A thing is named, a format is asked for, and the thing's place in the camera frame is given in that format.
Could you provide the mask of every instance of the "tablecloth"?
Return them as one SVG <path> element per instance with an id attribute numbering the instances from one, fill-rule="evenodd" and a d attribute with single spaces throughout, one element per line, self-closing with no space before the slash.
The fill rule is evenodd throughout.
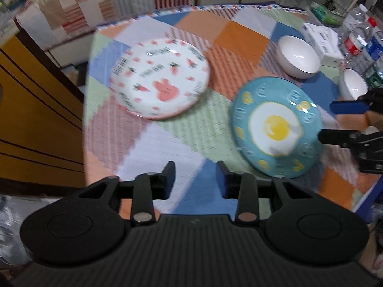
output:
<path id="1" fill-rule="evenodd" d="M 338 98 L 338 70 L 301 82 L 276 62 L 276 42 L 283 35 L 302 38 L 306 13 L 272 4 L 215 5 L 156 11 L 137 19 L 101 27 L 93 42 L 87 77 L 84 151 L 87 182 L 110 174 L 132 180 L 144 172 L 160 172 L 174 161 L 177 177 L 170 199 L 156 200 L 159 212 L 233 215 L 236 200 L 221 197 L 215 163 L 231 171 L 260 174 L 237 151 L 229 111 L 237 91 L 261 76 L 278 76 L 298 85 L 319 106 L 324 128 L 366 127 L 364 116 L 335 116 L 329 110 Z M 211 76 L 200 101 L 185 113 L 163 121 L 134 116 L 116 104 L 108 89 L 109 74 L 120 55 L 137 42 L 174 37 L 199 48 Z M 324 146 L 320 161 L 294 180 L 333 202 L 353 209 L 378 179 L 361 174 L 350 151 Z M 261 218 L 269 214 L 260 203 Z"/>
<path id="2" fill-rule="evenodd" d="M 108 22 L 183 5 L 194 0 L 35 0 L 17 20 L 46 50 Z"/>

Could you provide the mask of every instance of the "metal screw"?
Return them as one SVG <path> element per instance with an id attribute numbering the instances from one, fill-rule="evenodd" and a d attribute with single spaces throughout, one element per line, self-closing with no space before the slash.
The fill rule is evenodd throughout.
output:
<path id="1" fill-rule="evenodd" d="M 257 220 L 257 215 L 252 212 L 243 212 L 238 215 L 238 219 L 243 222 L 252 222 Z"/>
<path id="2" fill-rule="evenodd" d="M 133 216 L 133 219 L 136 220 L 138 223 L 148 222 L 152 219 L 152 215 L 148 212 L 139 212 Z"/>

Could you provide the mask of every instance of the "white bowl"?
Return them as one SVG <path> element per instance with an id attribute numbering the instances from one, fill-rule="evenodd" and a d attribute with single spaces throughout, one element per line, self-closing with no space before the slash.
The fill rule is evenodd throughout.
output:
<path id="1" fill-rule="evenodd" d="M 312 46 L 292 35 L 279 38 L 277 59 L 287 74 L 298 79 L 308 79 L 321 70 L 321 60 Z"/>
<path id="2" fill-rule="evenodd" d="M 339 79 L 339 90 L 344 100 L 357 100 L 367 93 L 368 86 L 356 71 L 345 69 Z"/>

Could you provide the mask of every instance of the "white box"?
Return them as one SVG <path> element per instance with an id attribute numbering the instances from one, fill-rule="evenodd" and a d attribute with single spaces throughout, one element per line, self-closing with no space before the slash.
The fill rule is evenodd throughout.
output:
<path id="1" fill-rule="evenodd" d="M 343 59 L 338 48 L 338 34 L 325 26 L 303 24 L 301 29 L 304 40 L 317 52 L 324 66 L 337 68 Z"/>

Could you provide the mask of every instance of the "blue square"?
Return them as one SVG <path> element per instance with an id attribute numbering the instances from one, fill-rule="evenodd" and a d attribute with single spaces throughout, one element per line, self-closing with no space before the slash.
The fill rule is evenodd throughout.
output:
<path id="1" fill-rule="evenodd" d="M 309 95 L 314 103 L 321 106 L 327 113 L 335 117 L 330 110 L 330 103 L 338 99 L 338 86 L 322 72 L 306 80 L 302 90 Z"/>
<path id="2" fill-rule="evenodd" d="M 303 40 L 303 36 L 298 30 L 294 29 L 293 27 L 281 24 L 280 22 L 276 24 L 270 40 L 277 43 L 278 39 L 284 35 L 292 35 Z"/>
<path id="3" fill-rule="evenodd" d="M 216 163 L 206 159 L 173 213 L 177 215 L 229 214 L 234 218 L 237 203 L 238 201 L 234 199 L 223 199 L 216 179 Z"/>
<path id="4" fill-rule="evenodd" d="M 121 55 L 130 47 L 116 40 L 111 41 L 101 52 L 88 64 L 88 74 L 109 87 L 109 76 L 114 64 L 120 59 Z"/>
<path id="5" fill-rule="evenodd" d="M 157 21 L 162 21 L 166 24 L 175 26 L 182 18 L 187 16 L 189 13 L 190 12 L 163 15 L 163 16 L 159 16 L 159 17 L 154 17 L 154 19 Z"/>

